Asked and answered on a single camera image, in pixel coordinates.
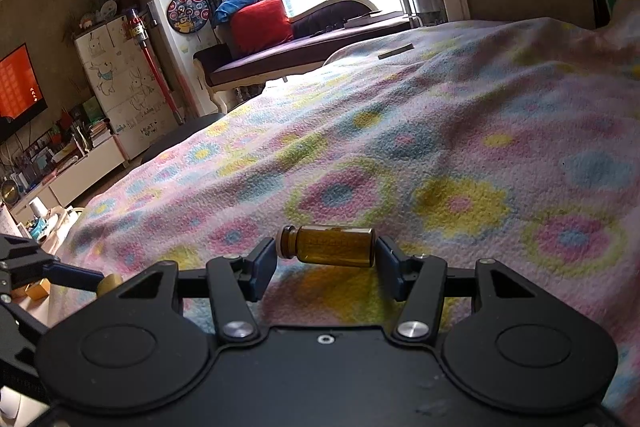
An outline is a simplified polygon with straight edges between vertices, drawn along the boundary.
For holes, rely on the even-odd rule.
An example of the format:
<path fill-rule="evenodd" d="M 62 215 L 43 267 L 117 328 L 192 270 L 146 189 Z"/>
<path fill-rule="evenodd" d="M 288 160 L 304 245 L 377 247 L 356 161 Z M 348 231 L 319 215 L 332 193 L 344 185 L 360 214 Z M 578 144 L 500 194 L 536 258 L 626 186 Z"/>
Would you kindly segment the gold cylindrical tube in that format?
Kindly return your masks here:
<path fill-rule="evenodd" d="M 96 297 L 100 298 L 104 296 L 119 285 L 122 285 L 122 276 L 118 273 L 108 274 L 106 277 L 103 277 L 102 281 L 96 286 Z"/>

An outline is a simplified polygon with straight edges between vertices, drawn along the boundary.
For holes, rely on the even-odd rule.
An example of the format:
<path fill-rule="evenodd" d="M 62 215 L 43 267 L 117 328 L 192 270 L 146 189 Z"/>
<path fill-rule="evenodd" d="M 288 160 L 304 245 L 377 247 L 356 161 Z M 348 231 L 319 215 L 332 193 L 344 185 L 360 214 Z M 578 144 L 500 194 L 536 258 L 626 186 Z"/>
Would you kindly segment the floral fleece blanket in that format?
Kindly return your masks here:
<path fill-rule="evenodd" d="M 637 425 L 638 0 L 595 30 L 459 22 L 346 46 L 96 196 L 58 255 L 124 277 L 200 269 L 285 225 L 503 262 L 610 333 L 605 404 Z"/>

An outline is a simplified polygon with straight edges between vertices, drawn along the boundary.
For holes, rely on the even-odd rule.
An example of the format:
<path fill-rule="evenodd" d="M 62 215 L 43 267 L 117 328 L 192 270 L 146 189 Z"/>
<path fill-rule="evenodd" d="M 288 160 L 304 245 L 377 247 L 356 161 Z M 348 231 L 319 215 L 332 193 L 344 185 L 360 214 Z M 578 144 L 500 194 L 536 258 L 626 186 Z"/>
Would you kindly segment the dark flat remote on bed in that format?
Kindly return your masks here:
<path fill-rule="evenodd" d="M 397 56 L 399 54 L 406 53 L 414 49 L 414 45 L 412 43 L 404 44 L 403 46 L 398 46 L 397 48 L 393 48 L 382 53 L 378 54 L 379 60 L 385 60 L 386 58 Z"/>

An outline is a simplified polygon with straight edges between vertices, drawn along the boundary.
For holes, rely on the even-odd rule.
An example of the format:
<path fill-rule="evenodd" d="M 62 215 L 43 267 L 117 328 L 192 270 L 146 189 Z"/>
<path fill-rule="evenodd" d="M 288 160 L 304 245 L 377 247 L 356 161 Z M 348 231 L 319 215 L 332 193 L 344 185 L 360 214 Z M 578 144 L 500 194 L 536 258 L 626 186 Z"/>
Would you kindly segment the blue cloth bundle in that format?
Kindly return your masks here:
<path fill-rule="evenodd" d="M 214 12 L 213 25 L 228 23 L 236 12 L 259 1 L 262 0 L 222 0 Z"/>

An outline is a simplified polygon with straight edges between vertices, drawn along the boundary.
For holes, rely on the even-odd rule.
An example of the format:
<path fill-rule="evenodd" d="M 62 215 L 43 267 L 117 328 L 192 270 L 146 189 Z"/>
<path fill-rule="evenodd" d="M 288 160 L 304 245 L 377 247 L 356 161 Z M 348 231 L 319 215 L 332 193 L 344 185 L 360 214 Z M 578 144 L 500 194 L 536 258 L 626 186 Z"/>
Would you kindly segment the small gold box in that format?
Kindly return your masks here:
<path fill-rule="evenodd" d="M 50 296 L 51 292 L 51 283 L 48 279 L 41 279 L 39 281 L 35 281 L 34 283 L 30 283 L 26 287 L 26 295 L 32 299 L 32 301 L 40 301 L 43 299 L 47 299 Z"/>

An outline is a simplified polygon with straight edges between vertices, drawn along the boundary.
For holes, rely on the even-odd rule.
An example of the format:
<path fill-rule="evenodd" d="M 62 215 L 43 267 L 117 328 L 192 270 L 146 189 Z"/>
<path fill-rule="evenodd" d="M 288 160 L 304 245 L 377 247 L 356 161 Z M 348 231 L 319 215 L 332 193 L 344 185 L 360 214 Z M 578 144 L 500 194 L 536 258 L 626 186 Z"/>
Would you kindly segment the purple chaise lounge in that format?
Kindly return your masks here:
<path fill-rule="evenodd" d="M 345 46 L 410 28 L 404 13 L 375 12 L 369 0 L 323 1 L 291 18 L 291 40 L 250 54 L 242 53 L 231 32 L 219 27 L 221 43 L 194 53 L 193 63 L 209 98 L 219 112 L 227 113 L 231 104 L 221 96 L 226 91 L 311 72 Z"/>

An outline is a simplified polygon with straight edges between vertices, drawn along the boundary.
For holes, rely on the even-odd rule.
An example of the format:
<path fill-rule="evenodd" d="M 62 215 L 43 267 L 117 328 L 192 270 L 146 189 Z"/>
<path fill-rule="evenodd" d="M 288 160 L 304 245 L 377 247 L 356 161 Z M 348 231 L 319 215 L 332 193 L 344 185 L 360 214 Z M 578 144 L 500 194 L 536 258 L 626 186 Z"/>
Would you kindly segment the white low tv console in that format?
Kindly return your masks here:
<path fill-rule="evenodd" d="M 51 180 L 39 183 L 11 207 L 10 213 L 16 222 L 26 223 L 32 220 L 34 213 L 29 203 L 35 198 L 39 198 L 47 208 L 68 207 L 90 187 L 125 162 L 126 158 L 122 155 L 117 140 L 112 136 Z"/>

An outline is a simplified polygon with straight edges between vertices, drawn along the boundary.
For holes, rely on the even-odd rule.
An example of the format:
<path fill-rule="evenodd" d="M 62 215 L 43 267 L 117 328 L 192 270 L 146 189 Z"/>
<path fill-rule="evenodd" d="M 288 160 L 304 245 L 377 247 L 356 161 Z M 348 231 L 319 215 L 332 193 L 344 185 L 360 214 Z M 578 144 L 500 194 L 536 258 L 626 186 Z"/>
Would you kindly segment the red cushion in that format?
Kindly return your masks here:
<path fill-rule="evenodd" d="M 293 39 L 293 26 L 282 0 L 262 0 L 236 12 L 230 20 L 234 44 L 242 56 Z"/>

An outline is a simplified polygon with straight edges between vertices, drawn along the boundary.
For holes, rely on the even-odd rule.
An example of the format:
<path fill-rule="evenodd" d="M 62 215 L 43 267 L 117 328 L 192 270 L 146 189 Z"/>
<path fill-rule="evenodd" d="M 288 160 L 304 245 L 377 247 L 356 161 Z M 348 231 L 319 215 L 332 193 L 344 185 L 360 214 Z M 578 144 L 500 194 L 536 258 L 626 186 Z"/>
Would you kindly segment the white cabinet with drawings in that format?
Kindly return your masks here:
<path fill-rule="evenodd" d="M 145 152 L 177 123 L 145 60 L 119 17 L 75 40 L 87 79 L 124 156 Z"/>

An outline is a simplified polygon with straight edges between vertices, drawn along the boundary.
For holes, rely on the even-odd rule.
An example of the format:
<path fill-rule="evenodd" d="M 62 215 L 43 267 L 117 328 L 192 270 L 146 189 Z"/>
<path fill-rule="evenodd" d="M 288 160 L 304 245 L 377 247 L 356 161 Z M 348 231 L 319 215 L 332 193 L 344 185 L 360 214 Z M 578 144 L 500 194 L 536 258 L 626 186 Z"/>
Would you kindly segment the amber glass vial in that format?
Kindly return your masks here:
<path fill-rule="evenodd" d="M 371 268 L 376 234 L 373 229 L 329 225 L 285 225 L 276 239 L 278 255 L 308 265 Z"/>

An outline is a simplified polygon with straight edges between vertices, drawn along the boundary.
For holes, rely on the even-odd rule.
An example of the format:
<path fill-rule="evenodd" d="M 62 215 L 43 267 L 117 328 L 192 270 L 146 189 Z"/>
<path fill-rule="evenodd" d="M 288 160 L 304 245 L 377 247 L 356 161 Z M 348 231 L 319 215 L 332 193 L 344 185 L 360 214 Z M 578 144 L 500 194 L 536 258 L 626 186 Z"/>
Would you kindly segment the red stick vacuum cleaner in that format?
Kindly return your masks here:
<path fill-rule="evenodd" d="M 169 109 L 171 110 L 172 115 L 174 115 L 176 123 L 178 124 L 178 126 L 182 126 L 184 124 L 184 120 L 179 112 L 178 106 L 176 105 L 176 102 L 169 91 L 168 84 L 164 79 L 164 76 L 160 73 L 160 70 L 158 69 L 154 61 L 154 58 L 152 57 L 149 45 L 149 35 L 145 29 L 141 15 L 136 11 L 135 8 L 128 8 L 125 10 L 125 16 L 127 19 L 128 30 L 131 38 L 134 39 L 134 41 L 140 48 L 142 55 L 145 58 L 146 64 L 149 65 L 149 69 L 154 80 L 158 84 L 158 87 L 160 87 L 160 92 L 162 92 L 162 95 Z"/>

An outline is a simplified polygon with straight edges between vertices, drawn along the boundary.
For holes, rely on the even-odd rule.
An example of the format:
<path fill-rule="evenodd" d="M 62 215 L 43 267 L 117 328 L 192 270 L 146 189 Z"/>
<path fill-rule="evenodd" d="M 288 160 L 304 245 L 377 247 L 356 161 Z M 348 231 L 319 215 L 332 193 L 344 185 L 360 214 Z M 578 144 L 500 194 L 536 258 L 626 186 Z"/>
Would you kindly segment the wall television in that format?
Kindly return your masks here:
<path fill-rule="evenodd" d="M 0 62 L 1 142 L 48 108 L 25 43 Z"/>

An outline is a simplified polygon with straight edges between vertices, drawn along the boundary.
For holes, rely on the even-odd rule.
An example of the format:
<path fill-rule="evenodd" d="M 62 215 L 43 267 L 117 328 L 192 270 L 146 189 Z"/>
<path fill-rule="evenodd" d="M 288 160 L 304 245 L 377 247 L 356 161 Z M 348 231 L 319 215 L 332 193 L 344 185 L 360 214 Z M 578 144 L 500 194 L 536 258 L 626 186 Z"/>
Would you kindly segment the round colourful dartboard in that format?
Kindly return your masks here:
<path fill-rule="evenodd" d="M 166 9 L 169 26 L 179 34 L 194 34 L 203 29 L 210 19 L 206 0 L 171 0 Z"/>

